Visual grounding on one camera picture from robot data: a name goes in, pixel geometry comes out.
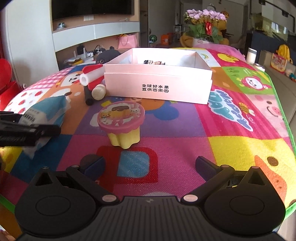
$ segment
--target hand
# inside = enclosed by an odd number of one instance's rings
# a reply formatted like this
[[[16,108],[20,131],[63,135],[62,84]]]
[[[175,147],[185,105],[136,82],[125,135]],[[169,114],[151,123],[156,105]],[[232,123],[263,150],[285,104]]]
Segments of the hand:
[[[15,241],[15,238],[7,231],[0,230],[0,241]]]

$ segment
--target pink box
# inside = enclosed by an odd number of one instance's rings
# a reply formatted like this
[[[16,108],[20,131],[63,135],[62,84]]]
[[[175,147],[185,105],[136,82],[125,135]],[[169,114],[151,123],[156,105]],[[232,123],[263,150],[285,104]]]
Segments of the pink box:
[[[145,60],[165,65],[143,64]],[[105,65],[107,95],[207,104],[212,70],[195,51],[133,48]]]

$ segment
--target patchwork blanket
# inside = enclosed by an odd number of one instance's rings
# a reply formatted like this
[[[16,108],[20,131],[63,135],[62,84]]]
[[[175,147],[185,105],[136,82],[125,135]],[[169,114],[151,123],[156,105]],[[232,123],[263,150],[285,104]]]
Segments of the patchwork blanket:
[[[295,144],[269,76],[215,50],[190,50],[198,52],[213,70],[206,105],[108,96],[87,106],[78,81],[85,65],[62,70],[18,94],[6,111],[22,114],[36,102],[59,95],[66,96],[71,108],[61,135],[52,138],[33,160],[19,147],[0,149],[6,162],[0,190],[0,209],[5,215],[13,216],[14,205],[41,167],[65,170],[90,153],[105,157],[106,170],[98,183],[120,198],[183,196],[204,183],[195,171],[197,156],[236,170],[256,165],[277,190],[289,215],[296,201]],[[122,100],[135,101],[145,109],[141,140],[127,150],[113,147],[96,122],[104,106]],[[7,220],[1,215],[0,224],[13,233],[15,222]]]

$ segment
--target yellow backpack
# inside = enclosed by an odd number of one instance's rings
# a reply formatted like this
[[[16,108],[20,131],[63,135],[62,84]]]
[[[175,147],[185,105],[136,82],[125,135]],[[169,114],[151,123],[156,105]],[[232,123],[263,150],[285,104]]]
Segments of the yellow backpack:
[[[285,44],[280,45],[276,53],[284,57],[285,59],[287,59],[291,64],[293,63],[293,60],[290,58],[290,50],[287,45]]]

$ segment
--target television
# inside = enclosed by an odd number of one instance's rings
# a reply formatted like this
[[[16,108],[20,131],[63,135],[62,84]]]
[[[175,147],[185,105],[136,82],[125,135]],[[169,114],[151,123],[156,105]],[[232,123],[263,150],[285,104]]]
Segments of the television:
[[[134,14],[134,0],[52,0],[52,20],[94,14]]]

